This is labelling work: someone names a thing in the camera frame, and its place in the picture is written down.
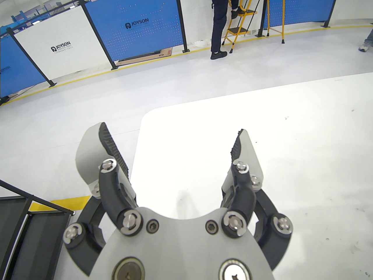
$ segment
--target silver screw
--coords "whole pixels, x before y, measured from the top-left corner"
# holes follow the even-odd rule
[[[230,217],[229,218],[229,227],[232,230],[238,231],[239,229],[241,229],[243,227],[241,219],[238,218],[237,216]]]
[[[132,236],[137,234],[142,227],[142,217],[136,209],[129,209],[124,212],[123,227],[120,232],[123,235]]]
[[[236,168],[237,168],[238,172],[241,173],[241,174],[249,172],[249,166],[248,166],[248,164],[245,164],[242,161],[238,161],[237,162]]]
[[[111,168],[113,168],[113,161],[111,161],[111,160],[105,160],[102,163],[102,168],[105,169],[105,170],[110,170]]]
[[[273,223],[278,232],[286,235],[293,232],[293,223],[291,223],[288,217],[281,217],[280,219],[273,217]]]
[[[247,224],[243,216],[235,211],[227,212],[223,217],[223,224],[236,231],[237,236],[242,236],[246,232]]]
[[[255,191],[259,191],[261,188],[261,181],[255,175],[251,175],[251,184],[253,185],[253,189]]]
[[[78,229],[76,227],[69,228],[65,233],[66,238],[74,239],[78,236]]]
[[[287,218],[280,218],[278,227],[282,230],[288,230],[290,229],[290,225],[288,224],[288,219]]]
[[[97,184],[95,185],[95,187],[93,187],[92,194],[94,194],[94,195],[98,195],[99,193],[100,193],[100,184],[97,183]]]
[[[65,244],[71,243],[71,241],[77,238],[79,235],[83,233],[83,227],[79,223],[73,223],[67,227],[62,236]]]
[[[136,216],[134,214],[130,214],[125,216],[123,219],[123,226],[129,230],[133,229],[136,225]]]

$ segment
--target black metal frame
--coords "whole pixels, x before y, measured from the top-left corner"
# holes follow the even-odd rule
[[[9,240],[9,244],[7,245],[3,262],[0,265],[0,279],[2,279],[3,276],[4,276],[4,273],[6,271],[6,267],[8,265],[8,261],[9,261],[10,255],[12,254],[12,250],[13,250],[14,244],[15,244],[15,242],[17,240],[17,237],[18,237],[18,235],[20,233],[20,229],[22,228],[22,224],[24,222],[24,218],[27,215],[28,209],[30,208],[31,203],[32,203],[32,199],[26,198],[26,197],[23,197],[23,196],[0,197],[0,200],[14,200],[14,199],[21,199],[21,198],[25,199],[24,207],[23,207],[22,213],[20,215],[20,219],[18,220],[18,222],[16,224],[16,227],[15,227],[15,230],[14,230],[14,232],[12,234],[12,237]]]
[[[80,6],[83,8],[83,11],[84,11],[84,13],[85,13],[85,16],[87,17],[88,22],[89,22],[89,24],[91,25],[92,30],[93,30],[93,32],[95,33],[95,35],[96,35],[96,37],[97,37],[97,40],[98,40],[98,42],[100,43],[100,45],[101,45],[101,47],[102,47],[102,50],[104,50],[105,55],[106,55],[106,57],[108,58],[108,61],[109,61],[110,64],[111,64],[111,66],[112,66],[112,70],[117,69],[118,67],[116,66],[116,64],[115,64],[114,61],[112,60],[112,58],[111,58],[111,56],[110,56],[108,50],[107,50],[106,47],[105,47],[104,42],[102,41],[102,38],[101,38],[100,34],[98,33],[98,31],[97,31],[97,29],[96,29],[96,26],[95,26],[94,23],[93,23],[93,20],[92,20],[92,18],[91,18],[91,15],[90,15],[89,12],[88,12],[87,6],[85,6],[85,1],[84,1],[84,0],[78,0],[78,2],[79,2],[79,4],[80,4]]]
[[[48,202],[46,200],[43,200],[43,199],[41,199],[41,198],[39,198],[35,195],[32,195],[32,194],[30,194],[28,192],[25,192],[25,191],[23,191],[23,190],[21,190],[17,187],[14,187],[14,186],[4,182],[3,180],[0,180],[0,187],[3,187],[5,189],[8,189],[11,192],[19,194],[19,196],[0,197],[0,200],[13,200],[13,199],[18,199],[18,198],[19,199],[20,198],[25,199],[24,208],[22,210],[20,219],[18,220],[18,222],[16,224],[16,229],[14,230],[14,233],[13,233],[13,235],[10,239],[10,242],[7,246],[5,256],[4,256],[4,260],[0,265],[0,279],[2,279],[3,276],[4,276],[4,273],[6,271],[6,267],[9,263],[8,272],[7,272],[7,275],[5,277],[5,279],[7,280],[7,279],[10,279],[10,277],[12,275],[12,271],[13,271],[13,269],[15,267],[15,264],[16,264],[16,258],[17,258],[18,254],[20,252],[23,239],[26,235],[27,227],[30,223],[30,219],[27,219],[24,226],[22,227],[22,225],[24,223],[24,218],[26,217],[26,215],[32,216],[32,215],[38,214],[38,213],[44,213],[45,214],[45,213],[56,213],[56,212],[60,213],[60,212],[63,212],[64,217],[66,217],[66,223],[68,225],[70,216],[74,215],[75,212],[71,211],[67,208],[64,208],[62,206],[59,206],[57,204],[54,204],[54,203]],[[38,202],[40,204],[43,204],[43,205],[48,206],[50,208],[54,208],[56,210],[55,211],[44,211],[44,212],[30,212],[29,208],[32,204],[32,201]],[[61,236],[64,234],[65,229],[66,228],[61,229],[61,232],[60,232]],[[54,251],[52,253],[52,260],[51,260],[53,262],[53,265],[51,265],[48,269],[47,279],[53,279],[53,275],[56,271],[58,257],[59,257],[60,251],[61,251],[61,247],[62,247],[62,240],[60,241],[59,245],[56,245],[54,247]],[[13,248],[14,248],[14,252],[13,252],[11,260],[9,261],[10,256],[11,256],[12,251],[13,251]]]
[[[28,53],[24,50],[24,48],[21,46],[21,44],[17,41],[17,39],[15,38],[14,36],[14,30],[17,30],[19,29],[20,27],[24,26],[25,24],[31,22],[31,21],[34,21],[35,19],[37,19],[38,17],[41,17],[43,15],[45,15],[46,13],[51,13],[53,11],[56,11],[57,9],[60,9],[60,8],[63,8],[69,4],[73,4],[73,3],[76,3],[78,2],[80,4],[80,6],[83,8],[83,11],[85,13],[85,16],[87,17],[88,21],[89,21],[89,24],[91,25],[92,29],[93,29],[93,32],[95,33],[96,37],[97,37],[97,40],[99,41],[102,49],[104,50],[105,52],[105,55],[106,57],[108,58],[108,61],[110,62],[111,66],[112,66],[112,70],[114,69],[117,69],[118,66],[116,66],[116,64],[114,63],[114,61],[112,60],[112,58],[110,57],[109,53],[108,53],[108,50],[106,48],[106,46],[104,45],[102,39],[101,39],[101,36],[99,35],[98,31],[97,31],[97,28],[95,27],[93,21],[92,21],[92,18],[87,10],[87,7],[85,5],[86,1],[85,0],[72,0],[68,3],[65,3],[65,4],[62,4],[56,8],[53,8],[45,13],[42,13],[40,15],[37,15],[35,17],[33,17],[32,19],[29,19],[25,22],[23,22],[22,24],[14,27],[14,28],[7,28],[7,32],[6,33],[3,33],[2,35],[0,35],[0,37],[6,35],[7,33],[13,38],[13,40],[16,42],[16,44],[18,45],[18,47],[20,47],[21,51],[26,55],[26,57],[30,60],[30,62],[34,65],[34,67],[38,70],[38,72],[44,77],[44,79],[49,83],[50,87],[52,86],[55,86],[56,83],[54,83],[52,80],[49,80],[45,75],[44,73],[41,71],[41,69],[36,65],[36,63],[31,59],[31,57],[28,55]],[[188,49],[188,45],[187,45],[187,41],[186,41],[186,35],[185,35],[185,26],[184,26],[184,19],[183,19],[183,13],[182,13],[182,10],[181,10],[181,2],[180,0],[176,0],[176,4],[177,4],[177,11],[179,13],[179,20],[180,20],[180,28],[181,28],[181,35],[182,35],[182,39],[183,39],[183,46],[184,46],[184,50],[182,51],[183,53],[185,52],[190,52],[190,50]]]
[[[330,9],[329,18],[327,19],[327,21],[325,21],[324,25],[322,25],[323,28],[330,28],[330,27],[329,27],[329,22],[330,22],[330,19],[332,18],[332,13],[333,13],[334,5],[335,5],[336,1],[337,1],[337,0],[334,0],[334,1],[333,1],[332,8]]]
[[[266,10],[267,10],[267,0],[264,0],[263,1],[263,11],[261,13],[260,28],[258,30],[257,35],[255,35],[256,37],[265,37],[263,35],[263,29],[264,29],[264,20],[265,20]]]
[[[188,46],[187,46],[187,41],[186,41],[186,36],[185,36],[184,19],[183,19],[183,12],[181,10],[181,2],[180,2],[180,0],[176,0],[176,4],[177,4],[177,10],[179,12],[181,36],[183,37],[183,45],[184,45],[183,53],[190,52],[190,50],[188,49]]]
[[[65,212],[65,213],[68,213],[70,215],[74,215],[74,211],[71,211],[65,207],[62,207],[62,206],[59,206],[57,204],[54,204],[54,203],[51,203],[51,202],[48,202],[46,200],[43,200],[35,195],[32,195],[28,192],[25,192],[17,187],[14,187],[6,182],[4,182],[3,180],[0,180],[0,187],[3,187],[5,189],[8,189],[9,191],[11,192],[14,192],[14,193],[17,193],[19,194],[20,196],[23,196],[25,198],[28,198],[28,199],[31,199],[31,201],[35,201],[35,202],[38,202],[40,204],[43,204],[45,206],[48,206],[50,208],[53,208],[53,209],[56,209],[58,211],[61,211],[61,212]]]
[[[22,47],[22,45],[20,44],[20,42],[16,39],[16,37],[14,36],[13,30],[11,28],[7,28],[6,30],[7,30],[8,34],[10,35],[10,37],[15,41],[15,43],[17,44],[17,46],[20,47],[20,49],[23,52],[23,54],[29,59],[29,61],[36,68],[36,70],[43,76],[43,78],[45,79],[45,81],[47,81],[49,83],[49,87],[55,86],[57,83],[54,83],[52,80],[49,80],[47,78],[47,76],[44,75],[44,73],[41,71],[41,69],[39,68],[39,66],[36,65],[36,63],[33,61],[33,59],[29,56],[29,54],[26,52],[26,50]]]
[[[18,242],[15,245],[13,256],[11,258],[11,261],[9,262],[9,268],[8,268],[8,271],[7,271],[7,274],[6,274],[4,280],[11,280],[11,278],[12,278],[12,275],[13,275],[13,272],[14,272],[14,269],[15,269],[15,266],[16,266],[17,258],[20,254],[20,251],[21,251],[21,248],[22,248],[22,245],[23,245],[23,241],[24,241],[24,238],[25,238],[26,233],[27,233],[27,229],[28,229],[28,227],[31,223],[31,220],[32,220],[32,216],[36,215],[36,214],[48,214],[48,213],[49,214],[51,214],[51,213],[52,214],[53,213],[61,213],[61,211],[27,212],[29,217],[26,219],[26,223],[24,224],[23,230],[20,233],[20,238],[18,239]],[[64,213],[64,217],[66,218],[65,219],[66,226],[61,228],[61,230],[59,232],[60,236],[63,236],[65,229],[68,227],[69,221],[70,221],[70,216],[71,216],[70,214]],[[53,253],[52,253],[52,256],[51,256],[52,264],[48,268],[46,279],[53,280],[53,278],[54,278],[54,274],[56,272],[58,258],[60,256],[62,244],[63,244],[63,240],[61,238],[60,242],[58,242],[55,245],[55,247],[53,247]]]

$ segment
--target black metal rail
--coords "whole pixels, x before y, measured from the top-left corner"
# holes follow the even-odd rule
[[[20,196],[23,196],[23,197],[25,197],[27,199],[30,199],[30,200],[35,201],[35,202],[38,202],[38,203],[43,204],[45,206],[48,206],[50,208],[57,209],[58,211],[65,212],[65,213],[68,213],[70,215],[74,214],[74,211],[71,211],[71,210],[69,210],[69,209],[67,209],[65,207],[59,206],[59,205],[51,203],[49,201],[43,200],[43,199],[41,199],[41,198],[39,198],[39,197],[37,197],[35,195],[32,195],[32,194],[30,194],[28,192],[25,192],[25,191],[23,191],[23,190],[15,187],[15,186],[13,186],[13,185],[8,184],[8,183],[4,182],[3,180],[0,180],[0,187],[8,189],[11,192],[17,193]]]

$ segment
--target white epoxy floor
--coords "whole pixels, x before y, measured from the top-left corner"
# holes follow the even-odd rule
[[[373,50],[358,51],[369,28],[238,43],[211,61],[209,51],[78,81],[0,107],[1,179],[46,200],[89,195],[75,167],[85,130],[107,123],[132,169],[142,117],[173,104],[373,71]],[[0,196],[9,193],[0,189]],[[104,221],[104,235],[113,226]],[[62,249],[56,280],[85,279]]]

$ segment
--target white tabletop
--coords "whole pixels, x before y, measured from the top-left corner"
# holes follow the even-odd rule
[[[245,128],[263,190],[294,224],[276,279],[373,277],[372,91],[366,73],[150,111],[133,163],[137,202],[180,219],[218,208]]]

